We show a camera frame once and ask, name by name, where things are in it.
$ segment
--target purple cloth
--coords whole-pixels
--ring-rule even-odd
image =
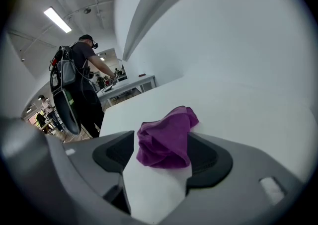
[[[191,108],[180,106],[160,121],[142,123],[137,132],[140,147],[137,160],[155,168],[189,166],[187,135],[198,122]]]

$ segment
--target floor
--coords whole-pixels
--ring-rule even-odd
[[[116,97],[116,98],[113,98],[111,99],[111,102],[113,104],[113,106],[116,106],[116,104],[118,103],[121,103],[121,102],[124,102],[125,100],[128,100],[132,97],[135,97],[137,95],[141,94],[136,88]],[[110,107],[110,105],[108,104],[107,101],[104,101],[102,103],[102,109],[103,109],[103,112],[105,113],[105,111]],[[61,135],[61,133],[58,133],[58,134],[55,134],[56,137],[60,138],[60,139],[64,139],[64,142],[65,143],[68,143],[68,142],[76,142],[76,141],[82,141],[82,140],[87,140],[87,139],[90,139],[90,135],[87,133],[87,131],[85,131],[85,129],[82,128],[81,132],[80,132],[80,135],[73,135],[72,133],[70,133],[68,130],[65,130],[64,132],[64,135]]]

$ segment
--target ceiling light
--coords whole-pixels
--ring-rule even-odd
[[[54,23],[56,23],[63,31],[66,33],[70,32],[72,29],[61,19],[61,17],[53,10],[52,7],[49,7],[44,14],[46,14]]]

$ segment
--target desk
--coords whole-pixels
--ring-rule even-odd
[[[156,169],[136,160],[141,123],[159,120],[180,105],[191,107],[200,121],[193,132],[259,148],[303,182],[310,175],[318,131],[306,106],[243,85],[183,77],[105,112],[101,136],[135,131],[134,153],[123,172],[132,217],[158,223],[184,199],[190,167]]]
[[[155,84],[155,76],[154,75],[145,75],[141,77],[130,77],[123,81],[117,82],[110,91],[103,92],[100,90],[97,93],[97,97],[100,101],[107,99],[110,106],[113,104],[111,103],[110,99],[120,94],[129,91],[135,87],[141,86],[143,84],[150,83],[152,88],[156,87]]]

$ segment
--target black rubber pad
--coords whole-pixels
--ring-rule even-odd
[[[191,160],[192,176],[213,167],[218,161],[218,154],[214,149],[192,137],[188,138],[187,153]]]
[[[191,188],[215,186],[232,169],[233,159],[228,151],[194,133],[188,134],[187,153],[191,161],[192,176],[187,180],[186,194]]]
[[[94,161],[108,172],[123,172],[134,151],[134,131],[104,143],[93,152]]]

